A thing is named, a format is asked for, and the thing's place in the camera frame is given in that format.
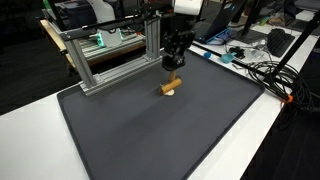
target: desk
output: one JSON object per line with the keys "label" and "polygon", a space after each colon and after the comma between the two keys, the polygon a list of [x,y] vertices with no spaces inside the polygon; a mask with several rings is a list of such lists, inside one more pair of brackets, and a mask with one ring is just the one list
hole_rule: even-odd
{"label": "desk", "polygon": [[[42,28],[48,33],[50,38],[59,48],[59,51],[66,50],[66,46],[64,45],[63,41],[60,39],[58,33],[56,33],[51,26],[49,25],[47,20],[40,20],[40,24]],[[73,68],[76,68],[76,65],[73,63],[73,60],[69,54],[65,54],[66,60],[70,63]]]}
{"label": "desk", "polygon": [[[271,29],[268,26],[255,28],[261,28],[261,31]],[[316,37],[310,36],[303,44],[304,48],[299,49],[289,63],[300,70],[316,41]],[[196,47],[190,49],[204,53]],[[231,64],[222,64],[218,57],[211,57],[211,60],[245,76],[243,70],[237,71]],[[0,116],[1,180],[89,179],[56,95]],[[190,179],[238,180],[280,110],[280,101],[266,91],[226,133]]]}

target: dark floor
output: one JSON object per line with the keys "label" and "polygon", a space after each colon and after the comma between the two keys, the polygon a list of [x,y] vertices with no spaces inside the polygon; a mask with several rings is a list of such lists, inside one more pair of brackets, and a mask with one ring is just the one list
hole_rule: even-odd
{"label": "dark floor", "polygon": [[0,55],[0,114],[75,84],[57,48],[41,38],[7,46]]}
{"label": "dark floor", "polygon": [[[320,94],[320,58],[311,53],[301,75],[313,93]],[[320,99],[314,97],[316,107]],[[318,180],[320,179],[320,112],[298,113],[289,119],[278,117],[243,174],[243,180]]]}

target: cable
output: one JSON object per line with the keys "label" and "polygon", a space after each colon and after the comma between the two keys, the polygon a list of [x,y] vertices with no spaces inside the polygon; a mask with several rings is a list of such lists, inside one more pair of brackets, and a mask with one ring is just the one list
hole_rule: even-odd
{"label": "cable", "polygon": [[136,31],[134,29],[131,29],[129,27],[127,27],[127,29],[121,29],[121,34],[124,35],[130,35],[130,34],[134,34],[136,33]]}
{"label": "cable", "polygon": [[311,95],[314,96],[314,97],[316,97],[316,98],[318,98],[318,99],[320,99],[320,95],[317,95],[317,94],[315,94],[315,93],[313,93],[313,92],[311,92]]}
{"label": "cable", "polygon": [[150,22],[148,22],[147,25],[150,25],[150,24],[152,24],[152,23],[154,23],[154,22],[156,22],[156,21],[160,21],[161,19],[162,19],[162,17],[154,18],[153,20],[151,20]]}
{"label": "cable", "polygon": [[246,24],[241,24],[241,25],[236,25],[236,26],[227,26],[229,28],[239,28],[239,27],[242,27],[242,26],[245,26]]}
{"label": "cable", "polygon": [[[284,104],[292,108],[292,112],[294,112],[293,110],[312,112],[314,108],[312,93],[297,70],[290,65],[286,65],[281,71],[277,72],[275,77],[279,78],[281,83],[277,83],[275,77],[271,76],[278,64],[279,62],[273,61],[251,63],[250,66],[255,70],[264,70],[265,76],[258,75],[256,71],[249,71],[249,75],[280,98]],[[285,84],[289,84],[288,88],[292,90],[291,94],[287,92]]]}

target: gray mat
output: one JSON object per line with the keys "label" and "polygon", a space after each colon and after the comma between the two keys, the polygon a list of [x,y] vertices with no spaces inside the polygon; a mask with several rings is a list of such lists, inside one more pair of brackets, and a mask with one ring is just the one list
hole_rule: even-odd
{"label": "gray mat", "polygon": [[199,55],[186,61],[173,97],[158,93],[160,65],[91,97],[79,87],[58,94],[91,179],[187,178],[264,91]]}

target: aluminum frame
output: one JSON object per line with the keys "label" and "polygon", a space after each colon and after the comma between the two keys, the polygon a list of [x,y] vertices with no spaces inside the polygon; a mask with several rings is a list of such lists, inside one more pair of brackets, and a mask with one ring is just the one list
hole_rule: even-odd
{"label": "aluminum frame", "polygon": [[[88,59],[85,57],[77,38],[94,34],[96,30],[80,28],[70,31],[60,31],[54,24],[49,24],[59,34],[73,59],[82,79],[79,85],[87,96],[98,93],[115,83],[127,79],[147,68],[153,67],[162,60],[162,56],[160,56],[160,20],[145,21],[146,55],[117,68],[95,75],[93,75],[90,70]],[[123,49],[124,47],[121,45],[117,47],[117,49],[119,48]]]}

